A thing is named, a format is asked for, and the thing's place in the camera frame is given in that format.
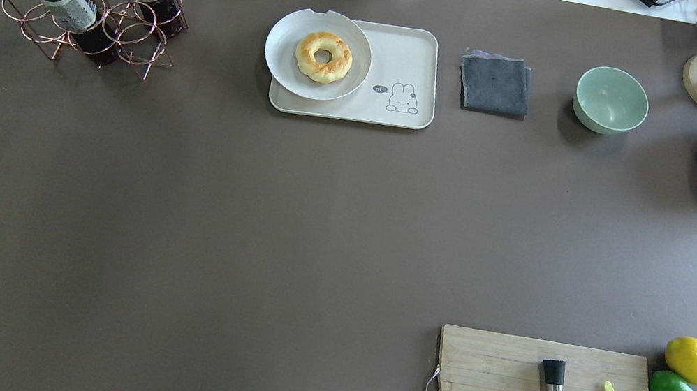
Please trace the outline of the middle tea bottle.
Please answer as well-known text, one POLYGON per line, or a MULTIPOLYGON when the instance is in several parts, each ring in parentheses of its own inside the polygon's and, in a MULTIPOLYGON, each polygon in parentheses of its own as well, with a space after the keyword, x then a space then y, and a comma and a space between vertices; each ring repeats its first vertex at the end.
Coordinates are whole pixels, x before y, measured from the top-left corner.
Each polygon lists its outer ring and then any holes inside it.
POLYGON ((107 33, 103 14, 93 0, 41 0, 76 47, 95 64, 119 60, 118 44, 107 33))

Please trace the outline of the cream tray with bunny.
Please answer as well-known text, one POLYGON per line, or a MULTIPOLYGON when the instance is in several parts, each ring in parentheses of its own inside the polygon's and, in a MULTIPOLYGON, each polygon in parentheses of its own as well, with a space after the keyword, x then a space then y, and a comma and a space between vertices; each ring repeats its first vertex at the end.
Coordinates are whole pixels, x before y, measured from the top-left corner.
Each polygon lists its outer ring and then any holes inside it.
POLYGON ((352 20, 368 37, 370 72, 345 97, 312 100, 296 96, 272 76, 270 104, 281 112, 424 129, 435 112, 439 44, 432 33, 390 24, 352 20))

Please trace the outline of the white round plate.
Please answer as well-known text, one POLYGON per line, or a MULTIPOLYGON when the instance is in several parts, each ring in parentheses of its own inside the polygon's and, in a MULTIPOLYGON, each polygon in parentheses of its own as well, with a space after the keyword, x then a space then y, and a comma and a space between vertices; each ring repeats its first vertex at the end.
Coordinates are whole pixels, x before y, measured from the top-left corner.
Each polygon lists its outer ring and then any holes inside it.
POLYGON ((312 100, 335 100, 360 87, 370 72, 372 51, 368 37, 352 20, 340 13, 296 10, 284 15, 269 31, 265 40, 265 59, 275 80, 296 96, 312 100), (339 36, 351 51, 352 67, 341 79, 322 84, 303 74, 295 56, 297 45, 312 32, 339 36))

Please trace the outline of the grey folded cloth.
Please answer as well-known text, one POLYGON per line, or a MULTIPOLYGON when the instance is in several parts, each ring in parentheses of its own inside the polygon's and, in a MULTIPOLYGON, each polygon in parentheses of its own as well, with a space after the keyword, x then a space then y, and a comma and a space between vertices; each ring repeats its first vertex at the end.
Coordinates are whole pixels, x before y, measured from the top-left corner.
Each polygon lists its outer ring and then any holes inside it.
POLYGON ((524 59, 474 49, 462 55, 464 109, 505 117, 524 117, 530 111, 532 68, 524 59))

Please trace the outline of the mint green bowl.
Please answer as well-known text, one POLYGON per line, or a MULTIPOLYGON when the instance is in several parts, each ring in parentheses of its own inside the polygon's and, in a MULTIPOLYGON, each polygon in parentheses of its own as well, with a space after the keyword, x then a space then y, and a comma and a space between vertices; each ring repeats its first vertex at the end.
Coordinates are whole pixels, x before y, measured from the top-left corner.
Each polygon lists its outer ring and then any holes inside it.
POLYGON ((643 124, 650 108, 648 100, 642 85, 628 72, 599 66, 579 77, 571 103, 585 128, 610 135, 643 124))

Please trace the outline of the upper whole yellow lemon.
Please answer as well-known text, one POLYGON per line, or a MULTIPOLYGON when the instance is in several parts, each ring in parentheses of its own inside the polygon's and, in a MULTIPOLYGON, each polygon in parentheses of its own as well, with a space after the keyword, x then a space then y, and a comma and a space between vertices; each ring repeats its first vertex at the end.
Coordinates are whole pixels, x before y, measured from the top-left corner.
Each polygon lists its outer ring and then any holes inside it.
POLYGON ((697 338, 675 337, 664 351, 667 366, 686 382, 697 384, 697 338))

